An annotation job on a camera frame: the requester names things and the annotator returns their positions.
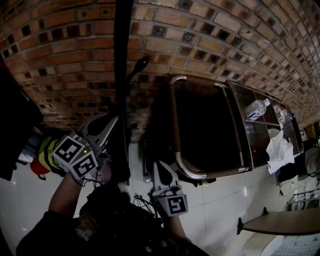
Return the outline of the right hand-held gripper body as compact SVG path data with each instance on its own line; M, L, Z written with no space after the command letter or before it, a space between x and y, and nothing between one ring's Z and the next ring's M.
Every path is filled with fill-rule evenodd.
M189 211L187 195L180 185L150 192L150 201L161 217L175 217Z

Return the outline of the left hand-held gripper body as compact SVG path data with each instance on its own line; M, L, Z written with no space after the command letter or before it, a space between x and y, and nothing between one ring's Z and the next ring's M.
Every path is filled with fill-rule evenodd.
M52 156L57 166L75 179L85 179L88 174L96 179L97 170L108 160L106 149L100 148L98 144L91 144L78 130L65 135Z

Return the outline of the person's left hand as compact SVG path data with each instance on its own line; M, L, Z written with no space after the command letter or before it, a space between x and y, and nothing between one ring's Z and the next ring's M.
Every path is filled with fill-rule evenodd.
M96 181L101 184L107 184L112 177L111 162L106 160L102 167L96 171Z

